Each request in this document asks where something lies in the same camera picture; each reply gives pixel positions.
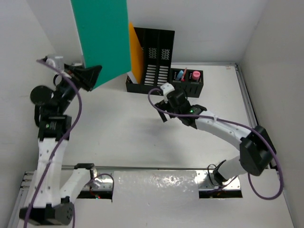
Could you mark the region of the red clear pen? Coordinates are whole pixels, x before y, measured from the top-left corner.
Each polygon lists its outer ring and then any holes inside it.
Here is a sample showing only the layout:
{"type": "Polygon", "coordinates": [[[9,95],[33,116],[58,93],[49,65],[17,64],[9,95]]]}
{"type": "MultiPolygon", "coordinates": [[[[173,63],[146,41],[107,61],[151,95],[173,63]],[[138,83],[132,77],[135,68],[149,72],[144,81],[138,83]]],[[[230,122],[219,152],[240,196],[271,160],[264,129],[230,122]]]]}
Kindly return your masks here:
{"type": "Polygon", "coordinates": [[[183,71],[183,75],[182,75],[182,78],[181,78],[181,81],[184,82],[185,81],[185,75],[187,73],[187,68],[184,69],[183,71]]]}

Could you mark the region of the blue clear glue stick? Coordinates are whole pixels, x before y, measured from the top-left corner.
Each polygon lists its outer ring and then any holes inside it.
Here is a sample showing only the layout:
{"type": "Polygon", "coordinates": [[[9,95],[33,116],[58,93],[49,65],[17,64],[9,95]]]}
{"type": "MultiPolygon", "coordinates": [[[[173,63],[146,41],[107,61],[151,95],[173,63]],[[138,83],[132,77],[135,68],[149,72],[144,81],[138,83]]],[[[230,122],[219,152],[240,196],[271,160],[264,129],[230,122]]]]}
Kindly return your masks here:
{"type": "Polygon", "coordinates": [[[183,77],[184,71],[180,70],[175,78],[176,81],[181,81],[182,77],[183,77]]]}

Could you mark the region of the green folder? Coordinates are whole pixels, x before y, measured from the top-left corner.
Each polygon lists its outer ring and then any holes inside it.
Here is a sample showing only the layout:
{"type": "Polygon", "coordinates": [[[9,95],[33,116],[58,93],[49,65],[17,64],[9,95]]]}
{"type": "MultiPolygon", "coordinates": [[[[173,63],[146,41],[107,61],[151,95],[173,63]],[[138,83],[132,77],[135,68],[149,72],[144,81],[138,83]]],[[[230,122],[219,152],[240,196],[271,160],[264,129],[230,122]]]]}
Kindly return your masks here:
{"type": "Polygon", "coordinates": [[[131,71],[125,0],[71,2],[86,68],[102,66],[95,87],[131,71]]]}

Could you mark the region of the orange folder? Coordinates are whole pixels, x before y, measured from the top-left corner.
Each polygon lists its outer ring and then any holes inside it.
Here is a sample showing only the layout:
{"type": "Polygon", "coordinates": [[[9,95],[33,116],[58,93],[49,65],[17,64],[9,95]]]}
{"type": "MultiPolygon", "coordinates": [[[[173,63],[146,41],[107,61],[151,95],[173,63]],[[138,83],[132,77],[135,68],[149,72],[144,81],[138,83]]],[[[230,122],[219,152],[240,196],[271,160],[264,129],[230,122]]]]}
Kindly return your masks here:
{"type": "Polygon", "coordinates": [[[144,66],[143,50],[136,35],[134,26],[131,22],[129,22],[129,39],[131,54],[131,71],[128,72],[128,76],[134,84],[140,84],[144,66]]]}

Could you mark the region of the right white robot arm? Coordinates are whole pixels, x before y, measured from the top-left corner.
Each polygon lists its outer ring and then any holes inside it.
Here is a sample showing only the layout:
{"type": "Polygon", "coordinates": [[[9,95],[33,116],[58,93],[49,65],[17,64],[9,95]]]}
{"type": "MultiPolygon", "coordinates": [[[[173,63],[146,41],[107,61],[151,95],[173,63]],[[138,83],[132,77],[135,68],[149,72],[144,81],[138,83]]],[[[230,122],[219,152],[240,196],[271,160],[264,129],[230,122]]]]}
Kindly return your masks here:
{"type": "Polygon", "coordinates": [[[260,125],[250,128],[246,125],[218,118],[199,104],[190,104],[182,91],[171,91],[163,100],[153,104],[161,119],[166,116],[178,118],[185,126],[210,133],[231,144],[239,155],[223,160],[215,166],[210,182],[222,186],[224,182],[238,175],[260,176],[276,155],[266,129],[260,125]]]}

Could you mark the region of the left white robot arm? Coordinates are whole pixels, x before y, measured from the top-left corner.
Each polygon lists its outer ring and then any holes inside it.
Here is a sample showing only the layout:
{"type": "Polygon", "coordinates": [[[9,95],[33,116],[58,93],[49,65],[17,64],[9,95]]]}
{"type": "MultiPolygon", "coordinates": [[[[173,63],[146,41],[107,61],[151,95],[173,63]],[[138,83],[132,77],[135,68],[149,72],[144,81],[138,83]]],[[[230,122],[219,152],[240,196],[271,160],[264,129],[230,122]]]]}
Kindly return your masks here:
{"type": "Polygon", "coordinates": [[[35,106],[38,127],[38,165],[33,192],[28,205],[19,211],[24,227],[67,226],[75,224],[74,203],[85,185],[94,183],[94,164],[78,163],[72,176],[60,187],[60,174],[70,133],[78,123],[83,104],[80,89],[92,91],[102,70],[101,65],[90,68],[50,66],[61,81],[51,89],[38,85],[30,93],[35,106]]]}

